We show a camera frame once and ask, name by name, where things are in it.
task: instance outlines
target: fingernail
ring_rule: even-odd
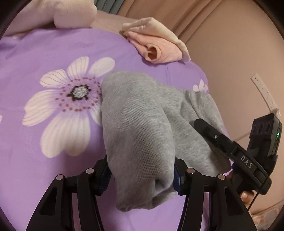
[[[241,199],[246,199],[248,197],[248,194],[246,192],[243,192],[241,194]]]

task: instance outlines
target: flower center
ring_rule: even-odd
[[[72,91],[67,95],[67,97],[71,97],[72,101],[81,100],[83,98],[87,100],[87,96],[90,91],[91,89],[89,89],[89,86],[87,85],[75,86]]]

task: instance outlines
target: white power strip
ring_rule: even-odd
[[[253,83],[255,84],[257,89],[259,90],[260,94],[264,98],[269,110],[272,113],[274,113],[276,116],[280,116],[279,109],[278,109],[272,95],[270,94],[269,90],[267,89],[267,87],[265,86],[263,81],[261,80],[261,78],[257,74],[255,74],[250,79],[253,81]]]

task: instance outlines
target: screw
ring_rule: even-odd
[[[87,170],[86,170],[86,173],[88,173],[88,174],[92,174],[94,172],[94,170],[92,169],[92,168],[88,168]]]
[[[56,177],[56,179],[57,179],[57,180],[62,180],[63,177],[64,177],[63,175],[58,175],[58,176]]]
[[[194,168],[188,168],[187,172],[193,174],[193,173],[195,173],[195,170],[194,170]]]
[[[219,175],[218,175],[218,178],[219,178],[220,180],[225,180],[225,179],[226,179],[226,177],[225,177],[223,174],[219,174]]]

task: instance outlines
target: gray folded garment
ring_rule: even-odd
[[[193,128],[202,118],[224,134],[210,95],[122,71],[104,78],[102,94],[103,138],[119,210],[152,209],[172,198],[175,156],[204,175],[230,170],[229,159]]]

